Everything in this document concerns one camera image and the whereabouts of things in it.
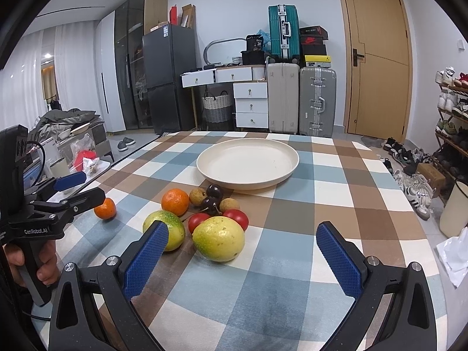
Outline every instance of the hand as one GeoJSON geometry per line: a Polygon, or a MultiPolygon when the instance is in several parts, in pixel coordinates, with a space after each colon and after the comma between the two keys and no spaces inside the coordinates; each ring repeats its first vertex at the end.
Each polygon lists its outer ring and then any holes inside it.
{"type": "MultiPolygon", "coordinates": [[[[13,280],[15,280],[18,285],[26,287],[26,284],[17,269],[17,266],[24,265],[23,251],[15,244],[4,245],[3,249],[5,251],[8,264],[10,265],[13,280]]],[[[55,254],[55,240],[49,240],[44,244],[39,252],[39,260],[44,263],[37,271],[39,281],[42,281],[44,285],[50,285],[56,282],[59,278],[59,270],[57,268],[57,255],[55,254]]]]}

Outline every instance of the bolt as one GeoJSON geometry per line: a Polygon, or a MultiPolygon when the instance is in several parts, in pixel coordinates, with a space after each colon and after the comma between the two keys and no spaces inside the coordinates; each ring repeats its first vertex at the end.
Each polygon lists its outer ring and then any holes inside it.
{"type": "Polygon", "coordinates": [[[65,265],[64,271],[65,272],[71,272],[74,267],[75,267],[75,264],[73,264],[72,262],[69,262],[67,265],[65,265]]]}
{"type": "Polygon", "coordinates": [[[108,257],[108,258],[107,258],[106,264],[107,264],[108,266],[112,266],[112,265],[117,264],[117,261],[118,261],[118,257],[117,257],[117,256],[111,256],[111,257],[108,257]]]}
{"type": "Polygon", "coordinates": [[[419,272],[423,267],[421,266],[421,264],[419,262],[412,262],[411,263],[411,267],[416,271],[416,272],[419,272]]]}
{"type": "Polygon", "coordinates": [[[376,265],[379,265],[380,264],[380,260],[375,257],[375,256],[369,256],[367,258],[367,262],[370,264],[370,265],[373,265],[373,266],[376,266],[376,265]]]}

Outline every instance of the checkered tablecloth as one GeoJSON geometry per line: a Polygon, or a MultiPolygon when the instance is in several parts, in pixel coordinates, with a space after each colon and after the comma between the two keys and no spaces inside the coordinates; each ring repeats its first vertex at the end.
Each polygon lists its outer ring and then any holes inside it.
{"type": "MultiPolygon", "coordinates": [[[[385,166],[358,143],[246,132],[180,132],[160,138],[88,187],[101,187],[116,203],[117,216],[107,223],[93,211],[76,218],[57,241],[59,267],[69,261],[80,267],[99,265],[120,255],[140,238],[147,215],[161,209],[165,191],[178,187],[188,193],[194,186],[208,186],[196,168],[198,155],[235,137],[283,141],[297,150],[300,164],[277,186],[225,191],[250,218],[245,248],[235,260],[216,264],[204,259],[188,231],[183,245],[159,260],[133,303],[163,347],[319,350],[353,303],[315,242],[318,224],[329,220],[364,255],[375,255],[387,265],[422,264],[434,304],[438,349],[445,350],[445,299],[429,242],[385,166]]],[[[102,298],[97,301],[112,333],[102,298]]],[[[375,338],[388,302],[384,297],[360,349],[375,338]]],[[[50,310],[50,305],[41,309],[50,310]]],[[[36,325],[47,342],[48,324],[36,325]]]]}

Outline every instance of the curtain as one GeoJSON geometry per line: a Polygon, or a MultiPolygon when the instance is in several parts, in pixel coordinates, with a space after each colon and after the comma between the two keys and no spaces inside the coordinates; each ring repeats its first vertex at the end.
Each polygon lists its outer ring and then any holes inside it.
{"type": "Polygon", "coordinates": [[[101,114],[94,62],[94,21],[55,28],[55,79],[62,109],[101,114]]]}
{"type": "Polygon", "coordinates": [[[52,97],[56,97],[56,100],[58,100],[54,66],[49,66],[42,69],[42,88],[44,92],[44,98],[46,100],[52,97]]]}
{"type": "Polygon", "coordinates": [[[47,112],[42,95],[43,31],[22,37],[0,71],[0,130],[21,124],[32,129],[47,112]]]}

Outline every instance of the orange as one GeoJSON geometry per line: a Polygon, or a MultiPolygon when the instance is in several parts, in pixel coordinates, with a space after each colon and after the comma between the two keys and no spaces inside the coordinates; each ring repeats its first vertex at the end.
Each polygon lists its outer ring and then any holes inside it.
{"type": "Polygon", "coordinates": [[[104,203],[94,208],[94,213],[99,219],[111,219],[115,217],[117,213],[116,204],[110,198],[106,198],[104,203]]]}
{"type": "Polygon", "coordinates": [[[189,208],[189,195],[179,188],[173,188],[167,191],[161,199],[162,209],[169,211],[177,216],[185,214],[189,208]]]}

